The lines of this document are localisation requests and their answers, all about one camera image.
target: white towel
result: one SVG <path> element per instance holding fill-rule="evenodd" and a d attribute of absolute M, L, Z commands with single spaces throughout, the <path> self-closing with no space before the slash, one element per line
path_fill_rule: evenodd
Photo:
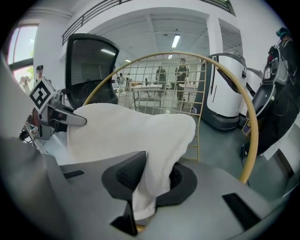
<path fill-rule="evenodd" d="M 75 163 L 147 152 L 133 210 L 135 220 L 152 216 L 156 197 L 170 190 L 173 165 L 194 138 L 194 119 L 185 114 L 152 116 L 113 104 L 90 104 L 74 113 L 87 119 L 85 126 L 67 129 L 67 147 Z"/>

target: wire mesh panel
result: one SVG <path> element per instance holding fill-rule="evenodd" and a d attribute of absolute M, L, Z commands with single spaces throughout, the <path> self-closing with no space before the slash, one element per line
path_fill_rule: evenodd
<path fill-rule="evenodd" d="M 196 121 L 196 132 L 184 157 L 199 161 L 198 133 L 205 91 L 205 61 L 176 53 L 156 55 L 122 68 L 114 78 L 117 79 L 114 90 L 121 106 L 150 115 L 192 116 Z"/>

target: chair backrest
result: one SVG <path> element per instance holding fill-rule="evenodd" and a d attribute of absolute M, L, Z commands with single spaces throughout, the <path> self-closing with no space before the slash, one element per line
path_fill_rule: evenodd
<path fill-rule="evenodd" d="M 110 40 L 93 34 L 73 34 L 67 42 L 66 78 L 67 97 L 74 109 L 81 107 L 113 68 L 119 48 Z M 118 103 L 111 80 L 96 93 L 90 103 Z"/>

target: mesh backrest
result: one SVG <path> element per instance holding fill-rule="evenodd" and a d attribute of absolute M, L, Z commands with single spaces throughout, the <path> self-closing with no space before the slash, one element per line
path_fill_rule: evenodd
<path fill-rule="evenodd" d="M 115 48 L 101 41 L 75 40 L 72 50 L 71 85 L 105 79 L 113 70 L 116 52 Z"/>

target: railing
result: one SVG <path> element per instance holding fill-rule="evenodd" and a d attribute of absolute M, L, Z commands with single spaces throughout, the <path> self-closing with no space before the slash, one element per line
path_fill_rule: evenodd
<path fill-rule="evenodd" d="M 82 14 L 62 35 L 62 45 L 64 45 L 69 36 L 75 33 L 78 29 L 80 29 L 84 24 L 86 24 L 89 20 L 94 18 L 95 16 L 99 15 L 100 13 L 114 7 L 120 5 L 122 3 L 128 2 L 131 0 L 104 0 L 97 5 L 93 6 L 90 10 L 86 11 Z M 210 4 L 213 4 L 223 10 L 234 14 L 233 8 L 229 0 L 201 0 Z"/>
<path fill-rule="evenodd" d="M 99 15 L 100 13 L 114 7 L 120 5 L 124 2 L 128 2 L 131 0 L 104 0 L 97 5 L 93 6 L 90 10 L 86 11 L 82 14 L 62 35 L 62 44 L 68 40 L 69 36 L 75 33 L 78 29 L 80 29 L 84 24 L 86 24 L 89 20 Z"/>

